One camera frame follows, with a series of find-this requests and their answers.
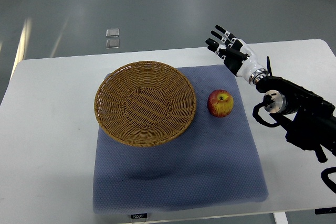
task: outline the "woven basket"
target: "woven basket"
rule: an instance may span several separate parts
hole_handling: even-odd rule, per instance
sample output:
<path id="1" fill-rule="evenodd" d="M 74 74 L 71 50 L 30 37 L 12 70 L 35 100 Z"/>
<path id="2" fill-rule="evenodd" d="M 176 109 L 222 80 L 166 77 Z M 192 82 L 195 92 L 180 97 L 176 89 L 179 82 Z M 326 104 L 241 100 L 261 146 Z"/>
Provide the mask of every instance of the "woven basket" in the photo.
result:
<path id="1" fill-rule="evenodd" d="M 111 138 L 150 147 L 173 140 L 188 128 L 196 111 L 196 95 L 177 69 L 140 61 L 108 75 L 94 107 L 99 125 Z"/>

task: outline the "apple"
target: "apple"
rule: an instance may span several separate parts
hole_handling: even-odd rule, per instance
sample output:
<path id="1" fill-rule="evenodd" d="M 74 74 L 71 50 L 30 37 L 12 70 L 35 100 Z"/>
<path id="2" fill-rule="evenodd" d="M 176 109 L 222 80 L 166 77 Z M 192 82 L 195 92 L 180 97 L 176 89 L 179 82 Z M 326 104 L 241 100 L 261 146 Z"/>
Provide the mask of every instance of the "apple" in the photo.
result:
<path id="1" fill-rule="evenodd" d="M 229 92 L 217 89 L 209 95 L 207 105 L 211 115 L 223 118 L 231 113 L 233 104 L 233 97 Z"/>

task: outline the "blue foam pad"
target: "blue foam pad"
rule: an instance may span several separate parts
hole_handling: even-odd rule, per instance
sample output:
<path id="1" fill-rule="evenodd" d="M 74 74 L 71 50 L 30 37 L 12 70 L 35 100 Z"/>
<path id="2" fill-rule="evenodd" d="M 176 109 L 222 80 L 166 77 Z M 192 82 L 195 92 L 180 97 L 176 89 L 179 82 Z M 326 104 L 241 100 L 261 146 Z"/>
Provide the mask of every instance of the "blue foam pad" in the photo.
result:
<path id="1" fill-rule="evenodd" d="M 197 97 L 195 118 L 181 136 L 155 147 L 132 147 L 99 129 L 93 181 L 95 213 L 175 211 L 267 198 L 233 74 L 224 65 L 179 70 Z M 234 108 L 225 118 L 216 118 L 207 110 L 207 98 L 216 89 L 225 89 L 234 98 Z"/>

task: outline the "robotic arm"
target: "robotic arm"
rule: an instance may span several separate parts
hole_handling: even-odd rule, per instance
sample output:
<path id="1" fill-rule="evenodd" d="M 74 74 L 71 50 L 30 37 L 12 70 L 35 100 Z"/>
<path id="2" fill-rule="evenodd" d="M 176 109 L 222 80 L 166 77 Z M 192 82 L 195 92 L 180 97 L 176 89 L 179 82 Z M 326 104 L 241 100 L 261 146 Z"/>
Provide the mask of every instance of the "robotic arm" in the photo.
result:
<path id="1" fill-rule="evenodd" d="M 335 106 L 313 92 L 281 77 L 272 76 L 269 58 L 267 70 L 257 62 L 255 53 L 241 39 L 216 26 L 211 34 L 220 40 L 206 40 L 208 49 L 224 60 L 225 66 L 237 77 L 243 77 L 254 85 L 260 93 L 265 93 L 263 101 L 256 105 L 253 117 L 267 127 L 282 126 L 286 131 L 286 140 L 303 149 L 315 151 L 319 162 L 327 161 L 321 146 L 336 156 L 336 118 L 333 116 Z M 276 121 L 270 124 L 258 114 L 264 107 Z M 295 113 L 294 120 L 284 115 Z M 336 185 L 329 180 L 326 170 L 322 173 L 323 181 L 336 193 Z"/>

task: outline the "floor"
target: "floor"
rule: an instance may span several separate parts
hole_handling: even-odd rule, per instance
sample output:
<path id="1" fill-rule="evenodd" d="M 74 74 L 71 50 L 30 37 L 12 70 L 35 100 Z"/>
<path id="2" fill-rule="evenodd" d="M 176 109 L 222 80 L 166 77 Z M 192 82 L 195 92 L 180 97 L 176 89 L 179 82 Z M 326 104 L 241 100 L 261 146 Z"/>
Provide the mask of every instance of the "floor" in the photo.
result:
<path id="1" fill-rule="evenodd" d="M 323 39 L 336 54 L 335 10 L 336 0 L 0 0 L 0 102 L 22 33 L 24 59 L 204 47 L 217 24 L 246 43 Z M 106 49 L 107 28 L 120 29 L 119 48 Z M 287 218 L 336 222 L 313 211 Z M 219 222 L 275 223 L 272 214 L 192 221 Z"/>

